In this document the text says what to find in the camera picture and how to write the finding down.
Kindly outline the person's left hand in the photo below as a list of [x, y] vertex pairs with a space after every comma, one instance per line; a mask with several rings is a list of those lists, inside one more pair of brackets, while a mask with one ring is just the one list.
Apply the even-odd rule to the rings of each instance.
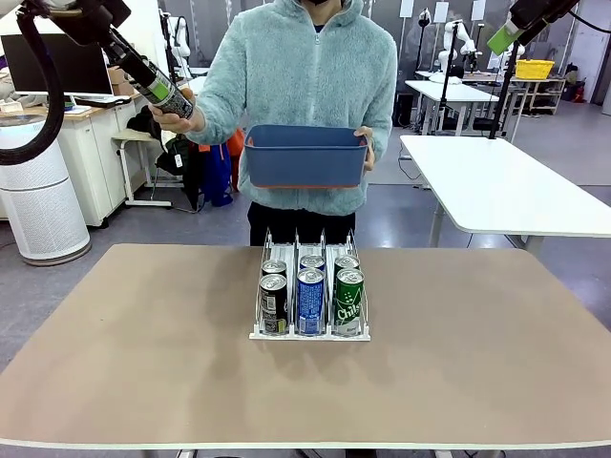
[[364, 171], [370, 172], [373, 170], [375, 163], [373, 130], [370, 127], [361, 126], [354, 132], [354, 135], [362, 137], [367, 143], [368, 149], [364, 162]]

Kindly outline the person's right hand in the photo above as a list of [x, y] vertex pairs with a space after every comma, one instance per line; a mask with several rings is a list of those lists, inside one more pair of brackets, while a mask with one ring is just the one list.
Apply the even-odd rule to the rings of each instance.
[[189, 132], [199, 132], [205, 127], [204, 116], [199, 108], [195, 108], [189, 118], [181, 118], [177, 114], [165, 114], [153, 105], [149, 106], [149, 110], [162, 131], [187, 134]]

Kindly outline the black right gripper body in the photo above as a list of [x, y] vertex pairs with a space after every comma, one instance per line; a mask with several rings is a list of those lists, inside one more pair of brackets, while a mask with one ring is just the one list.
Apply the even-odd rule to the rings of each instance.
[[512, 23], [522, 31], [555, 22], [579, 0], [518, 0], [510, 8]]

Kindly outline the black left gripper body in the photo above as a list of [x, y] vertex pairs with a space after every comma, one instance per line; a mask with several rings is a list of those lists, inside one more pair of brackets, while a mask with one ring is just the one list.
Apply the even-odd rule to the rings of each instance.
[[64, 15], [64, 32], [79, 45], [107, 41], [132, 11], [124, 1], [74, 1]]

